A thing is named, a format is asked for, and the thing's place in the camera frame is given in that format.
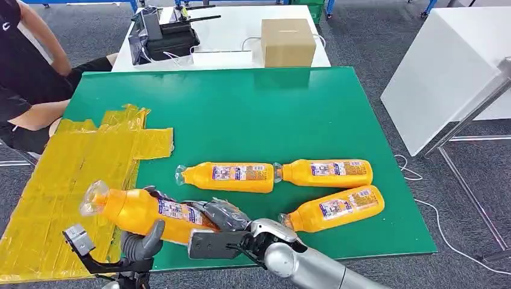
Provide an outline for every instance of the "black shorts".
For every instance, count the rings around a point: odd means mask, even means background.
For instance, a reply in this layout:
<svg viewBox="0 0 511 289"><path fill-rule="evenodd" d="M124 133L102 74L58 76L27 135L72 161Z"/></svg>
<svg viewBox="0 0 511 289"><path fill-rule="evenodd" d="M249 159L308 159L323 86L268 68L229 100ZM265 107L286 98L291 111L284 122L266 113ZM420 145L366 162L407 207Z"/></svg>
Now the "black shorts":
<svg viewBox="0 0 511 289"><path fill-rule="evenodd" d="M106 57L101 57L71 70L71 73L66 77L73 86L73 92L77 89L80 83L81 76L84 72L108 72L111 71L112 65ZM16 128L11 135L11 143L6 144L12 148L19 149L25 152L35 152L42 154L45 150L46 144L49 140L49 127L40 129L38 131L30 131L24 128Z"/></svg>

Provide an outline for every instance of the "white table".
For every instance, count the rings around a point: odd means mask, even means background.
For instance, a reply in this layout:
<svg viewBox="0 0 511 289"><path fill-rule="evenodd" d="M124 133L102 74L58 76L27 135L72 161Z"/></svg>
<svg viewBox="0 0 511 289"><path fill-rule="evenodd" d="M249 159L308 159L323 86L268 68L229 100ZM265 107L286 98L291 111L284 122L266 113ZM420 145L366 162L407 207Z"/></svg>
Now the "white table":
<svg viewBox="0 0 511 289"><path fill-rule="evenodd" d="M261 36L261 21L263 19L307 19L311 32L317 34L316 26L312 21L309 9L306 5L283 5L283 6L235 6L214 7L199 10L190 10L192 18L221 15L219 19L211 19L192 23L201 44L195 51L239 51L242 42L250 36ZM161 70L206 70L206 69L236 69L263 67L260 41L249 40L245 44L245 50L253 51L253 63L230 65L222 67L197 66L192 64L190 56L178 58L177 66L172 60L163 60L156 63L148 63L133 66L131 61L128 34L119 51L117 60L113 66L113 72L131 71L161 71ZM321 41L316 38L316 53L312 61L313 67L328 67L330 62Z"/></svg>
<svg viewBox="0 0 511 289"><path fill-rule="evenodd" d="M410 155L483 100L479 92L511 56L510 15L511 7L431 11L381 96ZM507 92L476 120L511 118L510 107Z"/></svg>

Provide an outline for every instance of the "gray carpet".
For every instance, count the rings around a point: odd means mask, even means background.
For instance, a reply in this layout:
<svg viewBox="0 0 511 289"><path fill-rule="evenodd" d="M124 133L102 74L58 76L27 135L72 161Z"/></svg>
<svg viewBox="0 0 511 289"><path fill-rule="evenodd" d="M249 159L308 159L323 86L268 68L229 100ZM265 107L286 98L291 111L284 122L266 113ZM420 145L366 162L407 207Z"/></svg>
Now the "gray carpet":
<svg viewBox="0 0 511 289"><path fill-rule="evenodd" d="M154 5L169 5L161 0L149 0ZM444 7L446 1L439 1ZM380 102L380 95L406 50L422 25L419 13L427 2L416 0L337 0L334 16L320 23L321 34L327 40L327 54L332 65L354 66L369 101L378 117L392 150L406 154L390 117ZM129 25L128 4L65 6L50 9L34 6L62 42L73 64L115 52L119 49ZM509 134L509 120L478 122L465 134ZM511 243L511 153L509 143L449 144L451 154L473 190L481 197L496 226ZM6 155L0 146L0 158ZM423 175L422 181L409 182L418 199L437 206L444 233L456 248L472 256L498 249L475 209L461 191L439 154L429 160L414 158L409 167ZM29 168L0 168L0 229L30 176ZM424 220L438 246L439 253L430 256L410 256L345 261L351 269L392 288L511 288L511 276L485 270L451 251L442 241L436 227L434 211L419 206ZM510 270L511 261L494 262L498 270ZM0 288L101 288L101 280L39 282L5 285ZM294 288L262 269L232 269L202 272L172 272L152 276L154 288Z"/></svg>

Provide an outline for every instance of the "bottle neck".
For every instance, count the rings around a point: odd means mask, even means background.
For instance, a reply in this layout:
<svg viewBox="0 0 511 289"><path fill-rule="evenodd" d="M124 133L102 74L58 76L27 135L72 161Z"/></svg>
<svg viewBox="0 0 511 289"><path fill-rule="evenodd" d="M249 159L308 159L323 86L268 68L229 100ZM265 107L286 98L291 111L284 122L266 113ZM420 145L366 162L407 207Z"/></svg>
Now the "bottle neck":
<svg viewBox="0 0 511 289"><path fill-rule="evenodd" d="M293 168L291 167L291 164L282 165L282 179L284 181L293 180Z"/></svg>
<svg viewBox="0 0 511 289"><path fill-rule="evenodd" d="M185 184L194 184L193 174L195 173L196 167L188 167L184 170L181 175L183 176L183 181Z"/></svg>
<svg viewBox="0 0 511 289"><path fill-rule="evenodd" d="M291 219L291 224L293 224L293 231L303 231L302 217L298 211L290 213L289 218Z"/></svg>
<svg viewBox="0 0 511 289"><path fill-rule="evenodd" d="M110 189L101 214L115 223L126 201L126 191Z"/></svg>

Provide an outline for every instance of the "bottle label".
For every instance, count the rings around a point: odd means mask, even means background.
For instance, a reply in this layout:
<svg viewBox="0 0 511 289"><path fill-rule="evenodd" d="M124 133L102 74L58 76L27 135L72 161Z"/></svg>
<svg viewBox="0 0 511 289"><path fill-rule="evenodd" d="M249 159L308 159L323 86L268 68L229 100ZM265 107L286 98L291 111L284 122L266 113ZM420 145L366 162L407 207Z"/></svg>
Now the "bottle label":
<svg viewBox="0 0 511 289"><path fill-rule="evenodd" d="M313 176L350 176L367 173L361 161L341 161L335 163L311 163Z"/></svg>
<svg viewBox="0 0 511 289"><path fill-rule="evenodd" d="M158 213L167 217L185 220L188 222L195 223L197 225L202 225L201 212L196 208L188 207L187 205L184 204L178 204L168 200L159 199Z"/></svg>
<svg viewBox="0 0 511 289"><path fill-rule="evenodd" d="M370 189L348 195L347 200L329 200L319 204L323 219L331 220L354 211L364 210L378 205L378 200Z"/></svg>
<svg viewBox="0 0 511 289"><path fill-rule="evenodd" d="M249 166L213 166L213 179L217 181L262 181L268 178L264 164Z"/></svg>

